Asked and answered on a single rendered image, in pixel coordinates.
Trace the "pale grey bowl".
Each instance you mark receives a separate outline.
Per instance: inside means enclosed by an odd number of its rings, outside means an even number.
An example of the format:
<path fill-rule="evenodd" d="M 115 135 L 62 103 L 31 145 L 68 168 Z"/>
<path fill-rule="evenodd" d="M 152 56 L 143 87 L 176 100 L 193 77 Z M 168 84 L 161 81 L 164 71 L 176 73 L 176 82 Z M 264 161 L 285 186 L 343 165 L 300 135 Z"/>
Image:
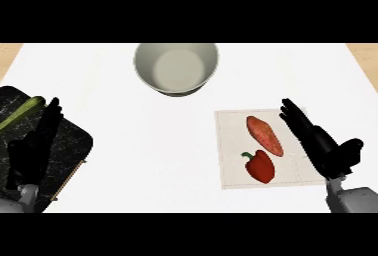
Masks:
<path fill-rule="evenodd" d="M 140 43 L 133 64 L 140 80 L 158 93 L 185 97 L 211 79 L 218 59 L 214 43 Z"/>

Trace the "black marble cutting board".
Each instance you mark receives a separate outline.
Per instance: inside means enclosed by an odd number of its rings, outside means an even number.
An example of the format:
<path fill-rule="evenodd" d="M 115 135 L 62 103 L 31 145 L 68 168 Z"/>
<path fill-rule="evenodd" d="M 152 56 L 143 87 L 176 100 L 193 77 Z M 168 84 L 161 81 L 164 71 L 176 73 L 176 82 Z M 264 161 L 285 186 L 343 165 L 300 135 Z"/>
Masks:
<path fill-rule="evenodd" d="M 0 87 L 0 123 L 29 99 L 29 96 L 12 86 Z M 7 143 L 19 140 L 35 129 L 43 110 L 35 111 L 4 131 L 0 131 L 0 198 L 18 200 L 21 195 L 6 189 L 9 172 Z M 50 148 L 50 160 L 46 176 L 40 184 L 35 212 L 41 213 L 52 203 L 59 189 L 69 180 L 77 167 L 86 159 L 93 147 L 90 134 L 66 119 L 59 123 L 58 133 Z"/>

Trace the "green celery stalk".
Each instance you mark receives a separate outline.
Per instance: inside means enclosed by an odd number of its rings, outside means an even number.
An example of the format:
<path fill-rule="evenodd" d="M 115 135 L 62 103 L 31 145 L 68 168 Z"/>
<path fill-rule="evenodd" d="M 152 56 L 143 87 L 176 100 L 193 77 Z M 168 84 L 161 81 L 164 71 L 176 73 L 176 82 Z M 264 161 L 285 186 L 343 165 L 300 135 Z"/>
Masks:
<path fill-rule="evenodd" d="M 10 128 L 27 116 L 40 111 L 46 106 L 46 99 L 41 96 L 29 98 L 7 118 L 0 122 L 0 132 Z"/>

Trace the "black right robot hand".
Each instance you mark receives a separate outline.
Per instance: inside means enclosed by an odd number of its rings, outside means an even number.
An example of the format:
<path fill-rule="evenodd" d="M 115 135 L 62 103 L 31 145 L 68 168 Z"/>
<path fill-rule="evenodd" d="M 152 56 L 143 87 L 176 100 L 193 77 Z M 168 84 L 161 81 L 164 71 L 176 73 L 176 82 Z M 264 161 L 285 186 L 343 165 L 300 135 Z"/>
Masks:
<path fill-rule="evenodd" d="M 363 141 L 359 138 L 338 144 L 323 128 L 314 125 L 289 99 L 282 100 L 281 119 L 297 137 L 309 160 L 326 179 L 345 177 L 360 162 Z"/>

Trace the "red bell pepper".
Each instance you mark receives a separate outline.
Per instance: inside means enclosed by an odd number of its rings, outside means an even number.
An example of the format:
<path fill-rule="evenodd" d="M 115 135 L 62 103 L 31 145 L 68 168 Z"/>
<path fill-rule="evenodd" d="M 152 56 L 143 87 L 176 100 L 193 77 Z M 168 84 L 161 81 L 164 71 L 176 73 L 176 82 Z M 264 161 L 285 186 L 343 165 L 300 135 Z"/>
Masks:
<path fill-rule="evenodd" d="M 257 150 L 255 154 L 244 152 L 242 157 L 248 158 L 245 169 L 249 176 L 263 184 L 267 184 L 275 178 L 275 165 L 269 155 L 263 150 Z"/>

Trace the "orange sweet potato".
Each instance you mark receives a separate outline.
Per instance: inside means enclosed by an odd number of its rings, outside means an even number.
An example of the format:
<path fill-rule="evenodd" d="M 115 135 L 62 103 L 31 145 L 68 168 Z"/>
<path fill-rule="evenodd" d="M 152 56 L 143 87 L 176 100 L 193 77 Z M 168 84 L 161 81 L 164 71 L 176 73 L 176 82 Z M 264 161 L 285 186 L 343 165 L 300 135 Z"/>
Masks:
<path fill-rule="evenodd" d="M 270 125 L 255 116 L 247 117 L 247 129 L 264 149 L 278 157 L 283 156 L 283 148 Z"/>

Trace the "beige placemat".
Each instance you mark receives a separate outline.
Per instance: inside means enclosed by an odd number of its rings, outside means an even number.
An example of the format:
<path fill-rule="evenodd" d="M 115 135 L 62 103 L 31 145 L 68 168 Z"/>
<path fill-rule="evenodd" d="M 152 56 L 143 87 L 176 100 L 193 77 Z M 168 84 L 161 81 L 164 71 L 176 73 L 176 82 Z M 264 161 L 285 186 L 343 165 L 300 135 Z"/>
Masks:
<path fill-rule="evenodd" d="M 216 127 L 218 139 L 218 157 L 223 189 L 245 189 L 283 186 L 323 185 L 325 178 L 317 173 L 300 142 L 279 117 L 278 109 L 226 110 L 216 112 Z M 283 149 L 283 156 L 273 155 L 257 140 L 247 128 L 247 117 L 254 116 L 264 121 L 278 137 Z M 275 177 L 264 184 L 249 174 L 245 168 L 248 157 L 257 150 L 263 150 L 272 159 Z"/>

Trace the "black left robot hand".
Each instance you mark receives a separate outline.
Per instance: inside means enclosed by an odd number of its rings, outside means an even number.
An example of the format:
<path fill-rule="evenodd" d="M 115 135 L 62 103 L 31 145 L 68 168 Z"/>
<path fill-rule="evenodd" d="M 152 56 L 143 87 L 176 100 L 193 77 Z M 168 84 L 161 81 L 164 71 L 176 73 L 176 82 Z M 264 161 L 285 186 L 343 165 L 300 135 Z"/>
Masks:
<path fill-rule="evenodd" d="M 21 185 L 41 183 L 50 158 L 52 143 L 63 119 L 59 99 L 53 98 L 44 109 L 37 128 L 21 140 L 7 143 L 9 174 L 6 188 L 16 190 Z"/>

